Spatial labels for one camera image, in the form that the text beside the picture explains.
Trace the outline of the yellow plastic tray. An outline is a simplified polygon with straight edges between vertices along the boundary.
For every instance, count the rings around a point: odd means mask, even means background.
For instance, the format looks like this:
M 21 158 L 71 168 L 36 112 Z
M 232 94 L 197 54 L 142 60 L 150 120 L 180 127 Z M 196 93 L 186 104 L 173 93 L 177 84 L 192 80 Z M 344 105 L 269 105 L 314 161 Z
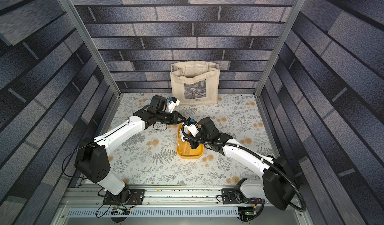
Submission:
M 196 149 L 192 149 L 191 145 L 188 142 L 182 140 L 181 128 L 182 128 L 182 124 L 178 126 L 177 154 L 182 159 L 200 158 L 204 154 L 205 147 L 202 144 L 200 144 Z

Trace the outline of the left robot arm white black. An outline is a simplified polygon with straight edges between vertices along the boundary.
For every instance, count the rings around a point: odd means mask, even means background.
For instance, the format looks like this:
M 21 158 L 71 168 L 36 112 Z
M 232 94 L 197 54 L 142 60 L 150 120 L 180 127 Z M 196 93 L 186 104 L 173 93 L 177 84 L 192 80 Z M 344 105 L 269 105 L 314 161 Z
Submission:
M 80 142 L 75 168 L 107 190 L 114 203 L 125 204 L 131 198 L 130 189 L 111 170 L 109 156 L 128 139 L 156 123 L 175 125 L 184 122 L 186 118 L 174 111 L 179 104 L 176 97 L 155 95 L 149 104 L 133 113 L 123 124 L 98 137 L 84 138 Z

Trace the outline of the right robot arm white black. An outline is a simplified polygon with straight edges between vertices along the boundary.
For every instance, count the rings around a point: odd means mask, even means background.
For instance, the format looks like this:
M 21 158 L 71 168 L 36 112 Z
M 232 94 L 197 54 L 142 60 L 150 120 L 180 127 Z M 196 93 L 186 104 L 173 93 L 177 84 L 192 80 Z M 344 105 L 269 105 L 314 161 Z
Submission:
M 265 199 L 282 211 L 289 206 L 300 212 L 306 210 L 292 170 L 282 158 L 264 156 L 250 150 L 231 135 L 219 132 L 208 117 L 198 123 L 187 121 L 181 127 L 181 134 L 192 148 L 200 144 L 207 145 L 212 151 L 238 161 L 262 179 L 261 183 L 248 178 L 241 179 L 232 195 L 238 203 Z

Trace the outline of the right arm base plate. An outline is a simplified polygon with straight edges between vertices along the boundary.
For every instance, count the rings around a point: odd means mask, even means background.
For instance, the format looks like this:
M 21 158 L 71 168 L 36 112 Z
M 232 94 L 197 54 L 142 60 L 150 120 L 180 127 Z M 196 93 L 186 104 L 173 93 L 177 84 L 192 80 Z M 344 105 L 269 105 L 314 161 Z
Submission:
M 223 204 L 225 205 L 261 205 L 263 203 L 263 199 L 247 199 L 245 196 L 241 195 L 239 191 L 236 191 L 233 188 L 222 189 L 221 197 Z

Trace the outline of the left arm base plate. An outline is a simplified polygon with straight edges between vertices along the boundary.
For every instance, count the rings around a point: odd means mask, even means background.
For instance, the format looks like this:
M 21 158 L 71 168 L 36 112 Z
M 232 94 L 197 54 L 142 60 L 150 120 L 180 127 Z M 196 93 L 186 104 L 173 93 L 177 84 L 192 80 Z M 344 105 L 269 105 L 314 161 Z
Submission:
M 103 199 L 103 205 L 124 205 L 124 206 L 137 206 L 142 205 L 145 191 L 144 189 L 129 189 L 130 194 L 125 198 L 125 200 L 121 200 L 117 196 L 114 196 L 109 191 L 106 191 L 106 194 Z

